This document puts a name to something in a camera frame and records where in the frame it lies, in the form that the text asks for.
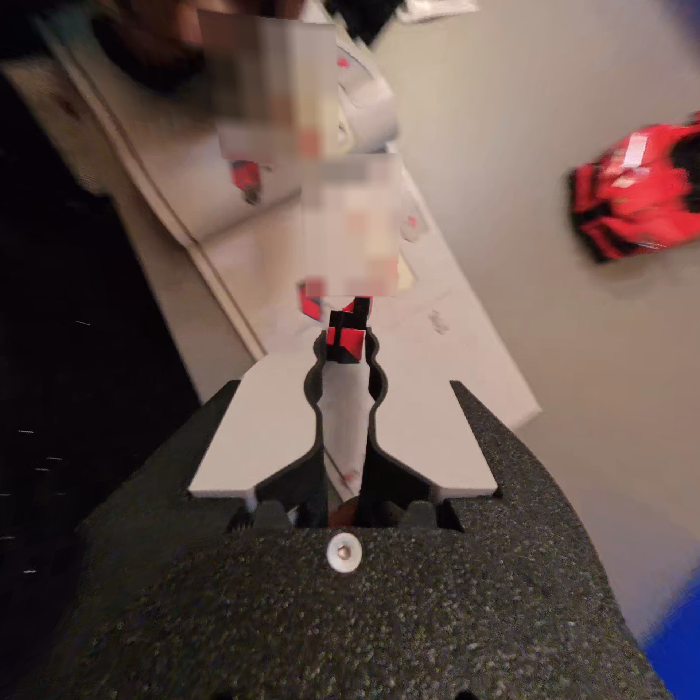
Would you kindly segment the lego instruction booklet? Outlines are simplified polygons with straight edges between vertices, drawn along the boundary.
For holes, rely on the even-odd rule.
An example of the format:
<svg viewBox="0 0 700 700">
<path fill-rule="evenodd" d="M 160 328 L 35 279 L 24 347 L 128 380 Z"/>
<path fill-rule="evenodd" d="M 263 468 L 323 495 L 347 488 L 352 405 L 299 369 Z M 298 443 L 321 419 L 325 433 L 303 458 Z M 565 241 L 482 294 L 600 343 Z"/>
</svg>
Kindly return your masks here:
<svg viewBox="0 0 700 700">
<path fill-rule="evenodd" d="M 117 158 L 170 235 L 190 258 L 255 359 L 302 319 L 303 276 L 298 177 L 289 168 L 262 175 L 258 205 L 245 203 L 221 155 L 202 80 L 179 99 L 153 94 L 106 56 L 81 11 L 37 21 L 42 37 L 100 124 Z M 414 232 L 400 241 L 409 275 L 373 317 L 380 339 L 408 332 L 411 350 L 436 347 L 431 367 L 461 381 L 507 427 L 541 413 L 524 376 L 462 273 L 407 171 L 402 217 Z"/>
</svg>

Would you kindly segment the red lego car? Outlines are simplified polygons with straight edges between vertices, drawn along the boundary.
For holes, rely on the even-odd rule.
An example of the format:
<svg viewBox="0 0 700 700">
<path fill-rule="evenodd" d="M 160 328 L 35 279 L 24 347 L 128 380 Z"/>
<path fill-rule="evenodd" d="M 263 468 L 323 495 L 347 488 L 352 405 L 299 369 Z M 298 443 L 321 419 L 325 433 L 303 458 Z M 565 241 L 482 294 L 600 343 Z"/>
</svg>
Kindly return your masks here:
<svg viewBox="0 0 700 700">
<path fill-rule="evenodd" d="M 641 127 L 568 175 L 568 219 L 598 264 L 699 240 L 699 113 Z"/>
</svg>

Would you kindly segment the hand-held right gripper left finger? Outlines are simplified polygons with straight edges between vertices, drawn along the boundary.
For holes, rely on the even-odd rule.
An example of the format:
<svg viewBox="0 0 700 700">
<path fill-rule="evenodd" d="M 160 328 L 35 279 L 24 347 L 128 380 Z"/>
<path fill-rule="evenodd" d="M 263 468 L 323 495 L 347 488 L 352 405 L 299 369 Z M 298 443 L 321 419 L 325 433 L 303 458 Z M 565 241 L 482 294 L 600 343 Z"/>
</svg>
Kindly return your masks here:
<svg viewBox="0 0 700 700">
<path fill-rule="evenodd" d="M 322 498 L 319 409 L 326 332 L 305 330 L 249 369 L 188 486 L 194 498 L 238 498 L 249 511 L 265 501 L 284 510 Z"/>
</svg>

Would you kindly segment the red and black lego assembly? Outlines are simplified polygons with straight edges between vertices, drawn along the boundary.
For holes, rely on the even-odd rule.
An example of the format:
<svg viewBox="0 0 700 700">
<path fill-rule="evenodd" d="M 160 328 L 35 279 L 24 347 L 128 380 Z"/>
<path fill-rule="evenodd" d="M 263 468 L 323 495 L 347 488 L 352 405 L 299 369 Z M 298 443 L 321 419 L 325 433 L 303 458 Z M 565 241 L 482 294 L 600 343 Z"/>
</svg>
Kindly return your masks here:
<svg viewBox="0 0 700 700">
<path fill-rule="evenodd" d="M 358 364 L 372 311 L 372 297 L 355 297 L 340 310 L 330 310 L 326 333 L 326 360 Z"/>
</svg>

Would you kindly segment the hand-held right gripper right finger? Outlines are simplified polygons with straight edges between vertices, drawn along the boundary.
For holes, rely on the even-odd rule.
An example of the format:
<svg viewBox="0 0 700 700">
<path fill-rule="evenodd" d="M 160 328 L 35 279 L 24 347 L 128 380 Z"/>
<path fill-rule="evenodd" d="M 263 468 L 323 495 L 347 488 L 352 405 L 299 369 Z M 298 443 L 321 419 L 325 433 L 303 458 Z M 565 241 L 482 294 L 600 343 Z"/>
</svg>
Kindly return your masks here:
<svg viewBox="0 0 700 700">
<path fill-rule="evenodd" d="M 452 382 L 431 355 L 368 328 L 369 414 L 362 499 L 490 498 L 498 483 Z"/>
</svg>

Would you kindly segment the person's black glittery clothing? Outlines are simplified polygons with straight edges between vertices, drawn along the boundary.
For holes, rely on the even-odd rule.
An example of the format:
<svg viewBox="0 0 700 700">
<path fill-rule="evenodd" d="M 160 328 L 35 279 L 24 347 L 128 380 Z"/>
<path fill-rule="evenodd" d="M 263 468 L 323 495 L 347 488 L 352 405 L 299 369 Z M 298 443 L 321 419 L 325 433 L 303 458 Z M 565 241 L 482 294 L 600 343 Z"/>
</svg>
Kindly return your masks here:
<svg viewBox="0 0 700 700">
<path fill-rule="evenodd" d="M 236 388 L 202 408 L 110 200 L 2 76 L 2 699 L 160 698 L 94 668 L 142 590 L 230 539 L 236 507 L 186 486 Z"/>
</svg>

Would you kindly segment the blue plastic storage bin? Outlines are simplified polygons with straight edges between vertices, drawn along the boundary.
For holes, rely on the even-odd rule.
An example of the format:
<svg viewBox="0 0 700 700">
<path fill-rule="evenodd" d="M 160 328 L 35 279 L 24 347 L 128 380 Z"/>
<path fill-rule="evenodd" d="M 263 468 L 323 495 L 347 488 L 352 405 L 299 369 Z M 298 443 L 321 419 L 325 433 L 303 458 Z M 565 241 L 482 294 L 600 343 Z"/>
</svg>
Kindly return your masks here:
<svg viewBox="0 0 700 700">
<path fill-rule="evenodd" d="M 699 698 L 699 588 L 684 593 L 643 641 L 643 652 L 676 699 Z"/>
</svg>

